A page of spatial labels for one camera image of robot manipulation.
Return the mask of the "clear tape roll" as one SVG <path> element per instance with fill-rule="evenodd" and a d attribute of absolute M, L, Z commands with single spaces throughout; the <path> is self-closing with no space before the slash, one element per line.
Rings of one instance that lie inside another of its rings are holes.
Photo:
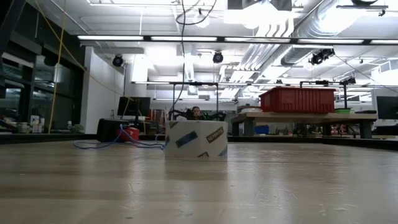
<path fill-rule="evenodd" d="M 168 121 L 164 154 L 168 158 L 225 157 L 228 124 L 224 121 Z"/>

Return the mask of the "black monitor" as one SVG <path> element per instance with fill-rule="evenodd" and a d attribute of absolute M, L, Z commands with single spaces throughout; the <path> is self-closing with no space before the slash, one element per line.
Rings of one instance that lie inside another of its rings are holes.
<path fill-rule="evenodd" d="M 397 96 L 377 96 L 376 101 L 379 119 L 398 119 Z"/>
<path fill-rule="evenodd" d="M 149 97 L 121 96 L 118 104 L 118 116 L 149 116 Z"/>

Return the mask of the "long ceiling light bar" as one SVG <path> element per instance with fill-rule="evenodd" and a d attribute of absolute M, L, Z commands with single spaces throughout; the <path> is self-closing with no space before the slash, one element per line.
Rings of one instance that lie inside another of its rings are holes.
<path fill-rule="evenodd" d="M 334 39 L 296 37 L 224 37 L 224 36 L 166 36 L 166 35 L 78 35 L 80 41 L 102 42 L 210 42 L 234 44 L 287 45 L 398 45 L 398 39 Z"/>

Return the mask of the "red black battery pack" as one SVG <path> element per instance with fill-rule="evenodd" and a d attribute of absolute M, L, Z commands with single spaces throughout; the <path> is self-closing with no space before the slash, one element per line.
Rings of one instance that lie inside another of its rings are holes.
<path fill-rule="evenodd" d="M 129 121 L 101 118 L 98 122 L 96 140 L 99 142 L 129 142 L 139 140 L 140 131 L 129 124 Z"/>

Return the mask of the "red storage bin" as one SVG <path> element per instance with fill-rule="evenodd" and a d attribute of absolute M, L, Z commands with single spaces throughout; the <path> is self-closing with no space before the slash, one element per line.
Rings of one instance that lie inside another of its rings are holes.
<path fill-rule="evenodd" d="M 334 90 L 327 88 L 275 87 L 259 98 L 263 112 L 327 114 L 335 111 Z"/>

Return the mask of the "wooden table grey legs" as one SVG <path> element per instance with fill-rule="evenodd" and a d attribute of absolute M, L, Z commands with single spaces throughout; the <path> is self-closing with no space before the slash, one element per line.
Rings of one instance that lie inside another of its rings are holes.
<path fill-rule="evenodd" d="M 323 135 L 331 136 L 332 124 L 358 124 L 361 139 L 372 138 L 372 125 L 378 119 L 377 114 L 363 113 L 275 113 L 275 112 L 247 112 L 231 119 L 232 136 L 239 136 L 239 125 L 243 123 L 243 136 L 254 136 L 256 123 L 300 123 L 320 124 Z"/>

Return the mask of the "black metal stand frame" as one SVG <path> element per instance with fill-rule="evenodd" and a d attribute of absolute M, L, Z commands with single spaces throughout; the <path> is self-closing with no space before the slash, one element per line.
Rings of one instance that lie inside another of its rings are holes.
<path fill-rule="evenodd" d="M 181 97 L 181 94 L 182 94 L 182 91 L 183 91 L 183 87 L 185 85 L 188 85 L 188 86 L 204 86 L 204 85 L 215 86 L 216 87 L 216 91 L 219 90 L 219 84 L 215 83 L 215 82 L 170 82 L 170 85 L 173 86 L 173 97 L 172 97 L 171 110 L 170 110 L 169 115 L 168 115 L 168 119 L 169 120 L 172 120 L 174 118 L 173 113 L 174 113 L 174 110 L 175 110 L 175 105 L 179 101 L 179 99 Z M 180 93 L 178 94 L 178 96 L 175 96 L 175 87 L 177 85 L 181 85 L 181 90 L 180 90 Z"/>

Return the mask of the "black aluminium frame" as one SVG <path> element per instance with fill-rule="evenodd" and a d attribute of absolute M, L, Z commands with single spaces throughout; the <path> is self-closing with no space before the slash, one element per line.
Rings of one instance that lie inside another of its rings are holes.
<path fill-rule="evenodd" d="M 95 134 L 0 134 L 0 144 L 22 144 L 33 142 L 55 142 L 72 140 L 93 140 Z M 229 136 L 228 142 L 251 143 L 297 143 L 297 144 L 328 144 L 337 146 L 364 147 L 369 149 L 383 149 L 398 151 L 398 141 L 379 139 L 350 139 L 350 138 L 294 138 L 294 137 L 236 137 Z"/>

